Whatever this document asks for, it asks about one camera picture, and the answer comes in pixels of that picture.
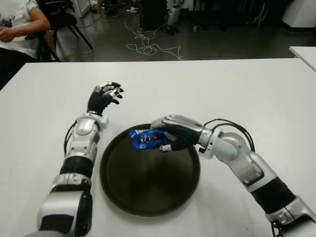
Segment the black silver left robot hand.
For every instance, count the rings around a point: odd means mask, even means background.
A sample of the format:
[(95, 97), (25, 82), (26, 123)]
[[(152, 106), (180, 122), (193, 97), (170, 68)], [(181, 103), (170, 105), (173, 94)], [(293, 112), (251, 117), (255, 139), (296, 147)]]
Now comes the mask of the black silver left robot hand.
[(119, 104), (118, 99), (122, 98), (123, 92), (121, 85), (116, 82), (107, 81), (97, 85), (88, 100), (87, 112), (101, 116), (111, 103)]

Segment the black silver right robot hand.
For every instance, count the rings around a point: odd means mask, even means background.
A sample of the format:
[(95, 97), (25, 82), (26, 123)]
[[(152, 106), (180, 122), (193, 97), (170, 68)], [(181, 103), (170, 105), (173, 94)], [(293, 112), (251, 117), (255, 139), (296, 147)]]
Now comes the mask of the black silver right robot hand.
[(168, 145), (160, 146), (162, 152), (179, 151), (199, 143), (204, 126), (182, 115), (168, 115), (151, 123), (152, 129), (161, 130), (174, 138)]

